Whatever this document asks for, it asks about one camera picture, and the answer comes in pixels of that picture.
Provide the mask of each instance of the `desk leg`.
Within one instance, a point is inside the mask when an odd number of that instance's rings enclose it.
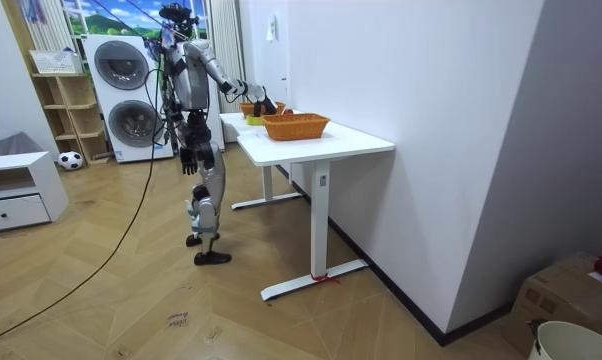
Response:
[[[314,277],[326,274],[328,253],[328,209],[330,208],[330,163],[314,164],[312,177],[312,213],[310,215],[310,272]]]
[[[295,199],[303,195],[298,192],[293,192],[284,195],[272,195],[272,167],[264,166],[261,168],[261,180],[263,181],[263,199],[244,201],[232,205],[232,210],[238,210],[246,207],[263,205],[273,202],[278,202],[287,199]]]
[[[311,215],[311,245],[312,258],[310,260],[311,275],[302,276],[270,286],[261,291],[263,301],[275,299],[281,295],[302,289],[317,283],[315,278],[328,275],[337,277],[351,271],[363,269],[368,264],[361,260],[353,260],[345,264],[326,269],[328,252],[328,209],[330,198],[330,163],[316,163],[312,183],[312,215]]]

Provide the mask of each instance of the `dryer door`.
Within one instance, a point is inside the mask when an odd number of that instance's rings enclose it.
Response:
[[[160,143],[163,123],[148,103],[128,100],[117,104],[108,117],[110,135],[133,147],[152,146]]]
[[[148,74],[145,56],[123,41],[113,40],[101,44],[94,54],[94,64],[103,80],[121,90],[141,87]]]

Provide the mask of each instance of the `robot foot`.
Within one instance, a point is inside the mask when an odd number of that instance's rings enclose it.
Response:
[[[214,235],[214,237],[212,238],[212,241],[215,241],[220,237],[221,237],[221,235],[219,235],[219,233],[216,233]],[[188,235],[188,237],[185,239],[185,246],[193,247],[193,246],[197,246],[197,245],[201,245],[201,238],[198,236],[194,237],[194,235]]]
[[[194,265],[219,265],[225,264],[232,260],[232,255],[208,251],[207,253],[197,253],[194,256]]]

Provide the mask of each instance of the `curtain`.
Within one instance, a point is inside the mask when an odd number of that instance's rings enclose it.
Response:
[[[27,17],[25,23],[37,50],[60,51],[66,47],[76,51],[68,25],[59,0],[40,0],[45,14],[45,24],[41,21],[31,22]]]
[[[245,79],[243,71],[243,54],[239,36],[239,19],[235,0],[207,0],[208,27],[210,40],[217,59],[230,77]],[[225,96],[219,96],[221,113],[239,112],[239,102],[230,104]]]

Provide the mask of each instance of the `humanoid robot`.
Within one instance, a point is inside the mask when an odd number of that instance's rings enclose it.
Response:
[[[161,17],[173,22],[175,30],[174,41],[168,44],[164,41],[160,48],[164,56],[161,93],[168,126],[172,124],[178,130],[183,173],[191,175],[198,169],[202,180],[192,187],[192,201],[186,205],[192,219],[192,235],[187,238],[186,245],[203,245],[194,258],[195,265],[223,264],[232,256],[212,250],[214,240],[219,238],[225,165],[221,150],[211,141],[210,129],[206,125],[208,75],[226,96],[231,95],[236,100],[243,95],[256,100],[257,116],[261,105],[265,106],[266,114],[276,113],[276,107],[263,86],[228,77],[207,40],[188,40],[192,25],[198,21],[190,18],[190,12],[176,3],[164,5],[159,12]],[[187,120],[184,121],[181,111],[189,113]]]

